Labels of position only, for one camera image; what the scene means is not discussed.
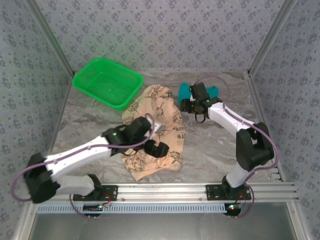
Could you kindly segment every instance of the patterned wallpaper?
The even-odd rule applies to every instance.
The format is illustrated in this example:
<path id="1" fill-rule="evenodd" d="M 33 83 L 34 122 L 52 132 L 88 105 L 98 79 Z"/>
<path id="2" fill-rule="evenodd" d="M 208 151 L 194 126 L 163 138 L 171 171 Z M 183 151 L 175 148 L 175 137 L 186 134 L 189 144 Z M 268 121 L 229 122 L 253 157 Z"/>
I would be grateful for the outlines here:
<path id="1" fill-rule="evenodd" d="M 299 0 L 254 77 L 315 239 L 320 239 L 320 2 Z"/>
<path id="2" fill-rule="evenodd" d="M 37 0 L 75 71 L 247 69 L 283 0 Z"/>
<path id="3" fill-rule="evenodd" d="M 22 0 L 1 0 L 0 32 L 0 239 L 9 240 L 22 207 L 11 181 L 48 149 L 69 77 Z"/>

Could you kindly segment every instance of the aluminum frame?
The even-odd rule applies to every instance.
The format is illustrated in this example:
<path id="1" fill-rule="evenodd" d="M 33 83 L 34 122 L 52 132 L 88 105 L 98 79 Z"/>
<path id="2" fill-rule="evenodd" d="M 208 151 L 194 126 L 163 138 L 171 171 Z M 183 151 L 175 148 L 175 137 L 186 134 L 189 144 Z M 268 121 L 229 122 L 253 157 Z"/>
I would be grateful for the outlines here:
<path id="1" fill-rule="evenodd" d="M 220 182 L 198 182 L 198 183 L 104 183 L 104 185 L 118 185 L 117 204 L 199 204 L 199 203 L 233 203 L 233 200 L 208 201 L 206 197 L 206 185 L 221 184 Z M 293 182 L 249 182 L 256 203 L 295 203 L 299 201 L 295 184 Z M 69 202 L 68 195 L 57 195 L 45 204 L 65 204 Z M 97 201 L 86 201 L 86 204 L 97 204 Z M 19 219 L 14 240 L 27 240 L 32 233 L 32 226 L 41 204 L 27 203 Z M 298 240 L 307 240 L 305 234 L 294 224 L 295 234 Z"/>

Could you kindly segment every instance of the metal corner post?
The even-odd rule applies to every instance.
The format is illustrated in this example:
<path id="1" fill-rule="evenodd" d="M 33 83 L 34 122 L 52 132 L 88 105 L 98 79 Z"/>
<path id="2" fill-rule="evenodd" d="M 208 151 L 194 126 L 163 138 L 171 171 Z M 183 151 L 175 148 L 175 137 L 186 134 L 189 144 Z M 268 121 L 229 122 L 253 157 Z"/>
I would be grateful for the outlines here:
<path id="1" fill-rule="evenodd" d="M 296 5 L 297 0 L 284 0 L 275 19 L 272 22 L 269 31 L 267 32 L 257 54 L 255 55 L 252 63 L 248 69 L 250 77 L 253 77 L 262 62 L 264 61 L 268 51 L 272 47 L 273 43 L 276 40 L 276 37 L 283 25 L 285 24 L 292 8 Z"/>
<path id="2" fill-rule="evenodd" d="M 63 101 L 62 101 L 62 104 L 61 104 L 60 112 L 59 112 L 58 118 L 57 118 L 55 126 L 54 126 L 53 135 L 52 135 L 52 138 L 51 138 L 51 141 L 49 143 L 48 150 L 47 150 L 47 154 L 48 155 L 54 149 L 54 145 L 55 145 L 55 142 L 56 142 L 56 139 L 57 139 L 57 136 L 58 136 L 58 132 L 59 132 L 59 126 L 60 126 L 62 117 L 64 115 L 64 111 L 65 111 L 65 107 L 66 107 L 66 104 L 67 104 L 69 92 L 70 92 L 70 89 L 71 89 L 71 86 L 72 86 L 72 78 L 73 78 L 73 74 L 70 77 L 70 81 L 68 83 L 68 86 L 67 86 L 67 89 L 65 91 L 65 95 L 64 95 L 64 98 L 63 98 Z"/>
<path id="3" fill-rule="evenodd" d="M 250 93 L 251 99 L 252 99 L 252 104 L 254 107 L 254 111 L 257 115 L 257 119 L 259 121 L 263 121 L 267 126 L 268 120 L 265 116 L 264 108 L 262 105 L 262 102 L 260 100 L 258 90 L 256 87 L 255 82 L 252 80 L 249 74 L 246 72 L 243 73 L 245 82 L 248 87 L 248 91 Z M 281 162 L 277 165 L 281 180 L 283 182 L 287 182 L 285 172 L 282 168 Z M 294 232 L 296 234 L 296 237 L 298 240 L 312 240 L 312 235 L 311 231 L 309 229 L 305 214 L 303 212 L 302 204 L 300 201 L 287 201 L 286 202 L 288 212 L 291 218 L 291 222 L 294 228 Z"/>
<path id="4" fill-rule="evenodd" d="M 60 64 L 62 65 L 64 71 L 70 76 L 73 77 L 74 71 L 70 63 L 67 60 L 66 55 L 64 54 L 63 50 L 61 49 L 54 33 L 52 32 L 48 22 L 46 21 L 45 16 L 41 12 L 38 4 L 35 0 L 24 0 L 24 3 L 30 10 L 34 20 L 40 27 L 42 33 L 44 34 L 47 42 L 49 43 L 50 47 L 52 48 L 54 54 L 58 58 Z"/>
<path id="5" fill-rule="evenodd" d="M 25 203 L 20 219 L 17 222 L 15 231 L 13 234 L 13 240 L 28 240 L 31 234 L 32 226 L 37 214 L 38 206 L 33 203 Z"/>

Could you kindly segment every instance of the patterned cloth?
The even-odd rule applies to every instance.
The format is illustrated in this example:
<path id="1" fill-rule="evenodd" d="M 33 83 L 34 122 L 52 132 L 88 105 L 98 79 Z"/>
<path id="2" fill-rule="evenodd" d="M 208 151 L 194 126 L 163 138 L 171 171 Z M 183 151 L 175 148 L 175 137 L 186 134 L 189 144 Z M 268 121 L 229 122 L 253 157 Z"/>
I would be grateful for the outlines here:
<path id="1" fill-rule="evenodd" d="M 142 149 L 136 154 L 129 149 L 122 155 L 122 162 L 136 181 L 163 169 L 178 171 L 181 168 L 182 151 L 184 148 L 186 127 L 181 113 L 174 104 L 172 91 L 161 85 L 151 85 L 144 90 L 122 114 L 124 124 L 130 124 L 138 117 L 151 114 L 155 121 L 164 128 L 152 139 L 169 146 L 166 156 L 156 158 L 146 154 Z"/>

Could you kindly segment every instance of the black mounting bracket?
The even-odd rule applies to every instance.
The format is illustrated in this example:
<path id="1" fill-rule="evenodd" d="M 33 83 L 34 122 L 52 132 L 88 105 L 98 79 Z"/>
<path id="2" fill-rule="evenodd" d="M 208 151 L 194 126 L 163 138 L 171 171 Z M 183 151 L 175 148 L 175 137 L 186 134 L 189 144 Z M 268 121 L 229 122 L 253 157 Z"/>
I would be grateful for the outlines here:
<path id="1" fill-rule="evenodd" d="M 251 200 L 250 189 L 244 185 L 230 188 L 230 191 L 226 193 L 222 184 L 209 184 L 205 186 L 205 192 L 208 201 Z"/>
<path id="2" fill-rule="evenodd" d="M 118 186 L 117 185 L 102 185 L 101 191 L 98 196 L 91 196 L 90 194 L 87 196 L 81 196 L 80 194 L 73 195 L 73 201 L 97 201 L 97 202 L 108 202 L 110 197 L 110 201 L 116 201 L 118 197 Z"/>

